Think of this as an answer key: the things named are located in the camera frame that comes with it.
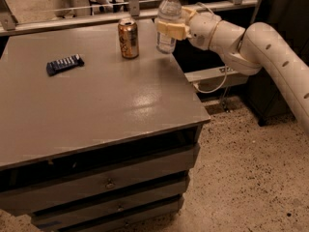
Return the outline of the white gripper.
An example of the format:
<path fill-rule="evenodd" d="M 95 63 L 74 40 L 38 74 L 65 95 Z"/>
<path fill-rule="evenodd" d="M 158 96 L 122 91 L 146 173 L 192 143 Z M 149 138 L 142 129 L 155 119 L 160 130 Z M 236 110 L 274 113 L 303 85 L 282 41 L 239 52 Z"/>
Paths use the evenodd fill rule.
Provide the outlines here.
<path fill-rule="evenodd" d="M 214 50 L 213 36 L 222 18 L 212 13 L 197 14 L 188 7 L 182 6 L 182 19 L 164 21 L 156 18 L 156 31 L 170 38 L 182 41 L 188 38 L 189 42 L 201 50 Z"/>

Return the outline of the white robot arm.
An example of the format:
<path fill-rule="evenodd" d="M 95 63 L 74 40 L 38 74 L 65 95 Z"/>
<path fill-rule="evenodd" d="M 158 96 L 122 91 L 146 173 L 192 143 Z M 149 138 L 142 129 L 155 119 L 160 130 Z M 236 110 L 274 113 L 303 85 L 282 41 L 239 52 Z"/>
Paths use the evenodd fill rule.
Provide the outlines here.
<path fill-rule="evenodd" d="M 309 68 L 278 32 L 263 22 L 242 28 L 212 12 L 182 8 L 175 20 L 157 18 L 156 30 L 196 48 L 210 50 L 245 75 L 267 71 L 304 132 L 309 134 Z"/>

